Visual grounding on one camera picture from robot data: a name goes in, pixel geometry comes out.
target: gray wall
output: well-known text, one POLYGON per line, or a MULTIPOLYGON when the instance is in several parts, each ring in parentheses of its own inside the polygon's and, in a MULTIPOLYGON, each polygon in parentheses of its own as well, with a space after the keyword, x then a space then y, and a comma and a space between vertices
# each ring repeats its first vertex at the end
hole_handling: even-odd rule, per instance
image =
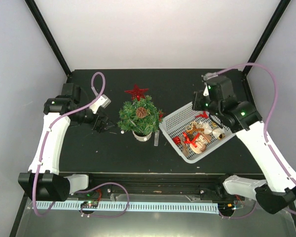
MULTIPOLYGON (((288 6, 257 62, 277 76, 279 100, 268 131, 296 170, 296 0, 288 6)), ((257 108, 266 118, 274 95, 272 80, 261 69, 253 69, 248 78, 257 108)))
POLYGON ((43 104, 65 79, 25 1, 0 1, 0 237, 20 204, 17 178, 35 155, 43 104))

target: white wall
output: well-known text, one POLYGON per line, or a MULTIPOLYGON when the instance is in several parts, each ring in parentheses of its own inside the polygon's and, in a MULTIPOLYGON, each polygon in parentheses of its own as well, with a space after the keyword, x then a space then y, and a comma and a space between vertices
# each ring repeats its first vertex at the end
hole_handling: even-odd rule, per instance
POLYGON ((37 0, 73 69, 247 62, 280 0, 37 0))
MULTIPOLYGON (((258 63, 266 65, 277 76, 279 100, 269 133, 296 170, 296 0, 286 9, 258 63)), ((272 80, 262 70, 252 69, 249 83, 257 108, 265 118, 273 101, 272 80)))
POLYGON ((37 149, 43 104, 65 82, 25 1, 0 1, 0 237, 9 236, 37 149))

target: tabletop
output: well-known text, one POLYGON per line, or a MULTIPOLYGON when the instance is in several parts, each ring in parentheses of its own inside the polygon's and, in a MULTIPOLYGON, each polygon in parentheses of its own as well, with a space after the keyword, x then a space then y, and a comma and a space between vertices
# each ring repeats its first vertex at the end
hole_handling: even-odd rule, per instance
MULTIPOLYGON (((75 70, 69 77, 82 88, 80 106, 95 98, 91 90, 91 77, 102 72, 106 78, 104 94, 111 99, 105 108, 109 118, 119 119, 119 110, 131 95, 134 84, 149 88, 156 107, 165 116, 192 101, 193 92, 204 87, 201 75, 215 72, 213 69, 121 69, 121 70, 75 70)), ((242 73, 231 70, 225 73, 233 83, 238 100, 247 100, 242 84, 242 73)), ((101 77, 95 79, 95 88, 100 91, 101 77)), ((131 132, 120 133, 120 128, 98 133, 88 124, 68 128, 60 155, 60 172, 88 173, 171 173, 171 174, 261 174, 254 158, 237 138, 211 152, 200 161, 186 163, 169 144, 160 131, 159 145, 153 145, 153 137, 139 142, 131 132)))

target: basket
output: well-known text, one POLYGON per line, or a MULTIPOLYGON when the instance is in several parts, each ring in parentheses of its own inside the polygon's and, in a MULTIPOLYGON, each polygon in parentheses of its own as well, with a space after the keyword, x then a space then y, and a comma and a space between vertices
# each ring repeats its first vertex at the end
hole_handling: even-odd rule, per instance
MULTIPOLYGON (((235 134, 231 132, 231 130, 223 125, 225 137, 221 140, 216 139, 212 136, 211 143, 207 144, 206 151, 202 152, 201 154, 194 153, 189 146, 189 156, 185 157, 181 151, 181 145, 178 147, 174 142, 173 138, 176 136, 182 136, 182 133, 185 131, 185 127, 190 125, 192 121, 197 122, 208 122, 211 124, 211 120, 209 118, 202 118, 198 117, 195 118, 196 115, 200 114, 200 111, 192 110, 192 102, 188 103, 187 105, 179 108, 178 110, 174 111, 173 113, 169 114, 163 119, 163 122, 159 125, 163 135, 167 138, 169 143, 173 146, 173 148, 177 151, 177 153, 183 158, 183 160, 187 163, 195 163, 207 156, 210 152, 214 151, 222 144, 227 142, 230 138, 232 138, 235 134)), ((212 116, 212 119, 220 124, 220 120, 216 116, 212 116)))

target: pine cone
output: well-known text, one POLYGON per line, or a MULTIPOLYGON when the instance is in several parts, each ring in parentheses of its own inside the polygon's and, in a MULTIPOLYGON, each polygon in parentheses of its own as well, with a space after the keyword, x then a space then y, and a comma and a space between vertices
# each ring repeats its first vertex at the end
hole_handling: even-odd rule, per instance
POLYGON ((142 119, 147 116, 147 110, 144 107, 139 107, 136 110, 136 115, 138 118, 142 119))

